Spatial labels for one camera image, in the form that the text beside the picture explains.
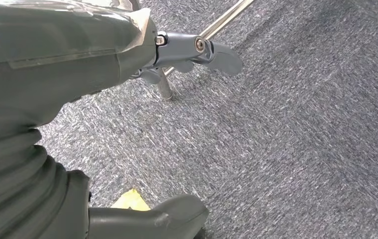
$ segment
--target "gray carpet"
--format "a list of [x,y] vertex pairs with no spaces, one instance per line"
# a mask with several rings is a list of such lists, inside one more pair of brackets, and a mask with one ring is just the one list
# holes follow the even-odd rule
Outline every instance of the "gray carpet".
[[[235,2],[142,3],[199,33]],[[66,105],[41,144],[92,177],[93,206],[191,193],[210,238],[378,238],[378,0],[256,0],[215,39],[243,73],[173,73],[172,102],[129,81]]]

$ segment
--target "robotic leg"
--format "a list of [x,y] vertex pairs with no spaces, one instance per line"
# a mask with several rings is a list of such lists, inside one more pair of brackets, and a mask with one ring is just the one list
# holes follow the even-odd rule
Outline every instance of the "robotic leg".
[[35,145],[35,128],[83,95],[132,78],[164,85],[161,67],[194,64],[230,74],[242,66],[222,44],[158,32],[146,8],[0,0],[0,239],[193,238],[208,215],[198,198],[147,212],[89,208],[89,178]]

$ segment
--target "gray bracket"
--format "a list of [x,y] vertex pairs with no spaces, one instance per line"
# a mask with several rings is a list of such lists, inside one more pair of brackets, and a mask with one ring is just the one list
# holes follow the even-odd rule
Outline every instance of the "gray bracket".
[[156,60],[152,66],[142,68],[133,78],[142,78],[149,84],[166,81],[162,67],[174,67],[181,73],[190,72],[195,64],[236,75],[243,63],[230,47],[206,40],[199,35],[178,32],[158,32]]

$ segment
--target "yellow object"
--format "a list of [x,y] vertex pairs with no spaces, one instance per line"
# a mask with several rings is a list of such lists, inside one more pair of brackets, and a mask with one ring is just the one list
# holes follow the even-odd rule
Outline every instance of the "yellow object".
[[148,211],[149,206],[142,199],[141,195],[132,189],[120,196],[120,198],[111,206],[112,208],[132,209],[137,211]]

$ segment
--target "metal rod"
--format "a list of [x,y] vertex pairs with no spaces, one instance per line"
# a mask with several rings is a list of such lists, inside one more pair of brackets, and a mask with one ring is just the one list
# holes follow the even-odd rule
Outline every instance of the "metal rod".
[[173,91],[170,88],[167,76],[164,74],[163,69],[158,69],[157,72],[160,75],[160,82],[157,84],[158,92],[160,92],[161,97],[165,100],[169,100],[173,97]]
[[[208,26],[201,32],[200,36],[206,40],[211,39],[217,33],[219,33],[225,26],[231,23],[238,15],[240,15],[247,7],[249,7],[255,0],[239,0],[229,10],[227,10],[222,16],[220,16],[215,22]],[[174,67],[164,69],[165,75],[168,76],[174,71]]]

